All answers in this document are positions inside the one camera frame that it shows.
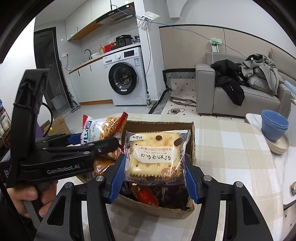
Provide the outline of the person's left hand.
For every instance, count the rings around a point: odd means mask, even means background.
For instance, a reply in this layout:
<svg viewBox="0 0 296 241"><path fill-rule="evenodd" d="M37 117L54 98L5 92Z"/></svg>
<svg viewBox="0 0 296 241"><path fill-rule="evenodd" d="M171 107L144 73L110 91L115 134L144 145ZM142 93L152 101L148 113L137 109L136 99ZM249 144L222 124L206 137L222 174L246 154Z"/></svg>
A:
<svg viewBox="0 0 296 241"><path fill-rule="evenodd" d="M41 193L40 200L43 206L39 210L39 215L44 217L49 207L56 197L58 181L50 182L48 188ZM23 201L34 201L38 198L38 192L34 186L8 188L7 192L13 201L19 214L26 218L30 218Z"/></svg>

